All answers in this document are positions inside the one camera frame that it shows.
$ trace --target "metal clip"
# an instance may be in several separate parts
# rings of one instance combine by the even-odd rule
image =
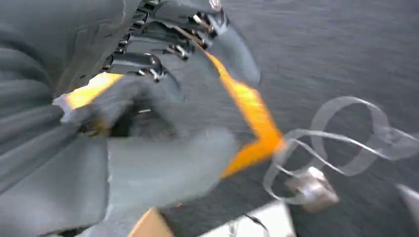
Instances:
[[[305,200],[302,207],[308,212],[317,212],[339,202],[324,174],[314,167],[286,181],[285,185]]]
[[[165,76],[163,70],[161,70],[160,73],[157,73],[154,69],[150,69],[149,71],[150,74],[153,76],[154,82],[160,82],[160,79],[162,79]]]
[[[169,46],[166,48],[166,51],[178,56],[180,59],[187,59],[189,53],[180,45]]]
[[[209,25],[207,22],[205,22],[204,20],[202,20],[198,15],[194,15],[192,17],[192,19],[194,19],[194,21],[198,24],[200,24],[201,26],[205,27],[208,32],[212,32],[214,30],[214,28]]]
[[[216,11],[221,11],[221,0],[209,0],[211,8]]]

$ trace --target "yellow tape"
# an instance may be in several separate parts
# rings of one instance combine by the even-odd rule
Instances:
[[[89,84],[75,89],[66,96],[66,101],[72,109],[85,106],[94,98],[115,84],[123,75],[101,73],[92,78]]]

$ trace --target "gray carpet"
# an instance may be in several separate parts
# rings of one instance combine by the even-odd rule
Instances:
[[[419,131],[419,2],[415,0],[224,0],[262,69],[260,93],[284,131],[308,128],[322,104],[353,95],[379,105],[391,125]],[[219,124],[235,131],[242,144],[252,140],[246,123],[216,82],[193,70],[177,70],[188,102],[176,111],[181,126],[194,130]],[[328,131],[366,141],[368,112],[348,107]],[[327,142],[329,158],[343,164],[357,149]],[[290,166],[307,161],[295,154]],[[162,210],[176,236],[193,237],[271,200],[261,187],[267,164],[221,182],[207,197]],[[419,156],[380,160],[367,172],[344,177],[325,174],[339,205],[318,214],[292,207],[300,237],[418,236],[395,184],[419,190]],[[283,187],[280,178],[276,190]]]

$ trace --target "orange tape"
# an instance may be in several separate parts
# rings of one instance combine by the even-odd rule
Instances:
[[[206,55],[217,68],[221,82],[258,137],[258,140],[246,145],[237,154],[222,174],[224,178],[267,159],[276,149],[281,149],[284,146],[284,140],[258,91],[234,80],[217,58],[207,52]]]

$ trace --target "robotic hand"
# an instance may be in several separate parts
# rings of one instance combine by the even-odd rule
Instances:
[[[152,205],[208,191],[238,147],[224,128],[166,143],[89,137],[52,100],[99,72],[150,78],[184,96],[158,59],[216,56],[257,85],[243,39],[216,1],[14,0],[0,8],[0,233],[127,236]]]

